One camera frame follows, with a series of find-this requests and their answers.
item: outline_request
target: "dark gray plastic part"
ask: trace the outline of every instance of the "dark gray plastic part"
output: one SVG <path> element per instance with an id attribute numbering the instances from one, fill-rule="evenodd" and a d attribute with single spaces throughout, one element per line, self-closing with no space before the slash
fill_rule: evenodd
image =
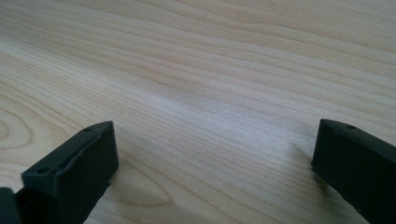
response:
<path id="1" fill-rule="evenodd" d="M 396 147 L 322 119 L 311 164 L 370 223 L 396 223 Z"/>

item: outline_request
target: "edge of black plastic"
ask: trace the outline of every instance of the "edge of black plastic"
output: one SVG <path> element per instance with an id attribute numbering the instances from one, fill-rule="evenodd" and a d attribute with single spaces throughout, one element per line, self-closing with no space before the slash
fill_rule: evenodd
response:
<path id="1" fill-rule="evenodd" d="M 370 223 L 396 223 L 396 147 L 322 119 L 311 165 Z"/>
<path id="2" fill-rule="evenodd" d="M 0 189 L 0 223 L 83 223 L 118 167 L 113 122 L 85 128 L 23 172 L 18 193 Z"/>

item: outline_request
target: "small hole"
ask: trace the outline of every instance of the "small hole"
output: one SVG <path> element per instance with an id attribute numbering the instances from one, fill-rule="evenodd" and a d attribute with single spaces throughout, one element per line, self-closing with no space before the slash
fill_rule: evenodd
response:
<path id="1" fill-rule="evenodd" d="M 44 173 L 48 172 L 49 169 L 50 169 L 50 168 L 48 168 L 48 167 L 42 167 L 42 168 L 40 168 L 40 169 L 37 170 L 37 173 L 38 173 L 38 174 L 44 174 Z"/>

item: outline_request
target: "wooden surface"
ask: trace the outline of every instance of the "wooden surface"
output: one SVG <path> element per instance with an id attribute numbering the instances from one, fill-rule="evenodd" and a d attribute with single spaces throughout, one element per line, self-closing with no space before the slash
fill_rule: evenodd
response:
<path id="1" fill-rule="evenodd" d="M 115 122 L 86 223 L 365 223 L 310 169 L 321 118 L 396 145 L 396 3 L 0 1 L 0 185 Z"/>

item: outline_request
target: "light wood tabletop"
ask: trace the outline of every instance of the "light wood tabletop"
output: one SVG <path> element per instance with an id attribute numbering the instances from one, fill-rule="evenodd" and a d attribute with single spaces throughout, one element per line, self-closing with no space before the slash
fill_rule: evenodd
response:
<path id="1" fill-rule="evenodd" d="M 113 120 L 120 169 L 86 223 L 366 223 L 310 162 L 322 118 L 396 145 L 395 12 L 0 1 L 0 186 Z"/>

